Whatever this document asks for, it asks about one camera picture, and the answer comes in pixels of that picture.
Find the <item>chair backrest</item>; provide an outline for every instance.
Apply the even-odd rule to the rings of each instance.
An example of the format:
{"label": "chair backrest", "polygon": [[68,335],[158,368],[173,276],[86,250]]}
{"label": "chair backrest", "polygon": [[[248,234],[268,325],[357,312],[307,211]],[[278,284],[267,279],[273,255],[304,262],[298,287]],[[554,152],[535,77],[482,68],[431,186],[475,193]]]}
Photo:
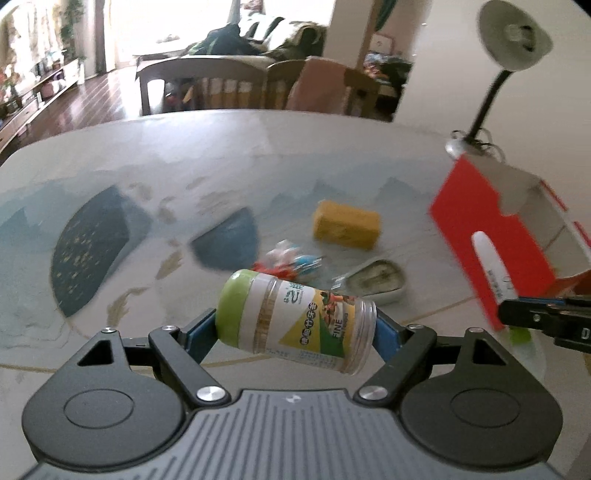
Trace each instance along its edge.
{"label": "chair backrest", "polygon": [[379,83],[358,70],[345,71],[345,86],[350,89],[345,115],[353,115],[356,105],[361,103],[363,118],[372,118],[376,101],[378,100]]}
{"label": "chair backrest", "polygon": [[[141,69],[138,77],[142,115],[151,115],[148,82],[152,80],[164,80],[165,83],[171,83],[177,88],[177,99],[174,105],[176,111],[183,110],[183,105],[194,110],[206,108],[213,93],[212,80],[214,79],[220,79],[222,108],[240,107],[239,92],[242,83],[250,84],[246,107],[260,108],[265,70],[240,60],[205,55],[159,61]],[[187,84],[189,84],[189,91],[184,91],[183,86]]]}
{"label": "chair backrest", "polygon": [[265,108],[284,110],[287,97],[304,68],[305,60],[286,60],[267,67]]}

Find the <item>curtain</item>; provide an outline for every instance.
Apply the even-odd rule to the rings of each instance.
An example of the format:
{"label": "curtain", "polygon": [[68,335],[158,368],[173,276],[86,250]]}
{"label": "curtain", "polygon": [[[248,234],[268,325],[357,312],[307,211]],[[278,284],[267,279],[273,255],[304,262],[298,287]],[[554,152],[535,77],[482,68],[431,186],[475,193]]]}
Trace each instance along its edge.
{"label": "curtain", "polygon": [[382,6],[378,13],[378,20],[375,24],[375,31],[379,31],[384,27],[392,13],[394,5],[396,5],[396,1],[397,0],[382,0]]}
{"label": "curtain", "polygon": [[96,72],[107,73],[115,69],[116,49],[111,27],[111,0],[96,0]]}

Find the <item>wall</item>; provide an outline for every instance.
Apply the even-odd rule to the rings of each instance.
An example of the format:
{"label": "wall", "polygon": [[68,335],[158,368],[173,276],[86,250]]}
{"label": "wall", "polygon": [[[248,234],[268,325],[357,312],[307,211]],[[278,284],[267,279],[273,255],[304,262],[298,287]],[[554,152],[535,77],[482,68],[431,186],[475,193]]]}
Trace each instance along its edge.
{"label": "wall", "polygon": [[335,0],[265,0],[265,13],[329,25]]}
{"label": "wall", "polygon": [[[476,31],[483,3],[433,0],[396,123],[445,135],[469,128],[498,72]],[[572,0],[513,3],[550,34],[554,49],[509,78],[485,126],[509,163],[546,179],[591,231],[591,19]]]}
{"label": "wall", "polygon": [[431,0],[398,0],[392,14],[379,31],[394,39],[394,52],[401,57],[412,60],[414,44],[420,35]]}
{"label": "wall", "polygon": [[323,56],[348,67],[359,66],[365,56],[377,16],[374,0],[337,0],[324,44]]}

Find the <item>tissue box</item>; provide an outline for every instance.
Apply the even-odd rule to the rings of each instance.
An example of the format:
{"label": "tissue box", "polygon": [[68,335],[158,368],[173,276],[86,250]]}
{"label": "tissue box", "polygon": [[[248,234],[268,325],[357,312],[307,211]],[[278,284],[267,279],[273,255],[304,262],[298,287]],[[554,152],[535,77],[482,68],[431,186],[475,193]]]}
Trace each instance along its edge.
{"label": "tissue box", "polygon": [[430,213],[457,256],[495,329],[503,324],[472,234],[491,239],[520,296],[555,297],[591,282],[591,242],[539,177],[488,155],[464,155]]}

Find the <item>product label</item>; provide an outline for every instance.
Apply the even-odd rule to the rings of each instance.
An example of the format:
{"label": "product label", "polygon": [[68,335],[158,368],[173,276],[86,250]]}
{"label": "product label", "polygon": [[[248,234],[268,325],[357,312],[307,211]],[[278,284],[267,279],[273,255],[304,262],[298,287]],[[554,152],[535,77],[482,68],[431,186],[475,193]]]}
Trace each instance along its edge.
{"label": "product label", "polygon": [[355,298],[282,281],[265,351],[317,367],[340,369],[350,354]]}

